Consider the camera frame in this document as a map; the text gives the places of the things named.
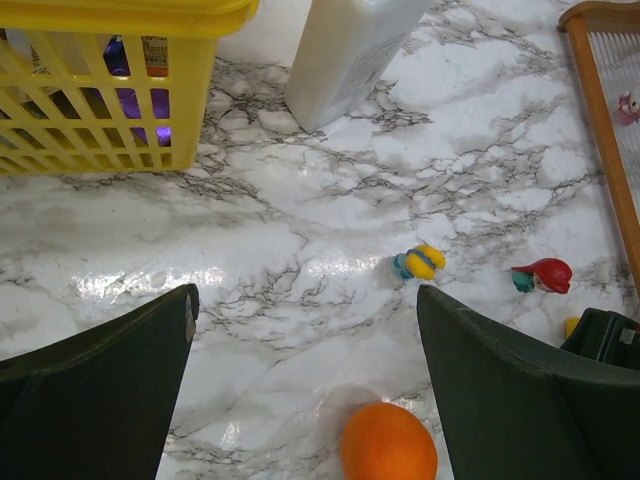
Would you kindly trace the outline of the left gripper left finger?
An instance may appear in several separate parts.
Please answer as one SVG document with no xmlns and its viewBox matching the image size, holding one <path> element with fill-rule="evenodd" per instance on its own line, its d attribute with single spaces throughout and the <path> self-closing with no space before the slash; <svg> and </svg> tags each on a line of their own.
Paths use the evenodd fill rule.
<svg viewBox="0 0 640 480">
<path fill-rule="evenodd" d="M 198 314 L 185 284 L 2 361 L 2 478 L 155 478 Z"/>
</svg>

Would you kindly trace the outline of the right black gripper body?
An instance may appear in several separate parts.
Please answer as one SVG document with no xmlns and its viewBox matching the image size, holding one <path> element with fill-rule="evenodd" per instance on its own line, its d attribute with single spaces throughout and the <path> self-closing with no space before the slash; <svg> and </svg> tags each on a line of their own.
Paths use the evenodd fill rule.
<svg viewBox="0 0 640 480">
<path fill-rule="evenodd" d="M 639 369 L 639 323 L 613 311 L 586 309 L 561 346 L 572 354 Z"/>
</svg>

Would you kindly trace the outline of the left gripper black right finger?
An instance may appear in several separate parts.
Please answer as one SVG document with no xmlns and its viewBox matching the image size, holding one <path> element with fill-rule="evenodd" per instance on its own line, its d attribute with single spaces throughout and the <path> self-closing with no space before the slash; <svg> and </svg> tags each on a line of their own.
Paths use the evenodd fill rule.
<svg viewBox="0 0 640 480">
<path fill-rule="evenodd" d="M 456 478 L 638 477 L 639 369 L 541 342 L 432 286 L 417 317 Z"/>
</svg>

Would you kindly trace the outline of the red hat figure toy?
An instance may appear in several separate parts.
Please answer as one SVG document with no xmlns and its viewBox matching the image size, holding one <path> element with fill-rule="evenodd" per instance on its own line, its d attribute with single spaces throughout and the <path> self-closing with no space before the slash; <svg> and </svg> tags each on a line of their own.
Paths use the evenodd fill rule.
<svg viewBox="0 0 640 480">
<path fill-rule="evenodd" d="M 543 258 L 526 266 L 511 268 L 511 279 L 516 290 L 530 293 L 542 290 L 548 293 L 567 294 L 573 271 L 557 258 Z"/>
</svg>

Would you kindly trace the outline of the orange fruit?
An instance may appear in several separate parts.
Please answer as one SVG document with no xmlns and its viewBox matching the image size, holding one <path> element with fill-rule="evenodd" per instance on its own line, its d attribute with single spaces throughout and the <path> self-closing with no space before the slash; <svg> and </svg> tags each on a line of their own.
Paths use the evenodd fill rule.
<svg viewBox="0 0 640 480">
<path fill-rule="evenodd" d="M 423 423 L 390 403 L 360 408 L 345 425 L 341 464 L 347 479 L 434 480 L 438 454 Z"/>
</svg>

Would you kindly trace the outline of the pink round toy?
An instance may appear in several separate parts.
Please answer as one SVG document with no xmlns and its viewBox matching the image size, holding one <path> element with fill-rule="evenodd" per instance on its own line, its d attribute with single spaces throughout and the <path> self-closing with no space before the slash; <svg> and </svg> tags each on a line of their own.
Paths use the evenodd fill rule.
<svg viewBox="0 0 640 480">
<path fill-rule="evenodd" d="M 639 122 L 640 86 L 634 86 L 619 96 L 614 119 L 620 126 L 630 126 Z"/>
</svg>

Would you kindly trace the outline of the yellow plastic basket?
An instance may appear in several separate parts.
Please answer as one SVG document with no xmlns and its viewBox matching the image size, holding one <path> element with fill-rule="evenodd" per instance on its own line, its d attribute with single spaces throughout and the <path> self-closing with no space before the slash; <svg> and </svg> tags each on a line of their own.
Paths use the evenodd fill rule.
<svg viewBox="0 0 640 480">
<path fill-rule="evenodd" d="M 219 38 L 254 1 L 5 1 L 1 172 L 185 170 Z"/>
</svg>

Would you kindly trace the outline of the white bottle black cap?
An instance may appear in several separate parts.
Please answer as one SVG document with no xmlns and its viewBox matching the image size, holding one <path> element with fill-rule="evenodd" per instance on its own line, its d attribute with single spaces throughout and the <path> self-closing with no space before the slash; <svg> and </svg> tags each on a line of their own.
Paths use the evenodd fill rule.
<svg viewBox="0 0 640 480">
<path fill-rule="evenodd" d="M 300 127 L 312 133 L 356 108 L 431 5 L 313 1 L 284 91 Z"/>
</svg>

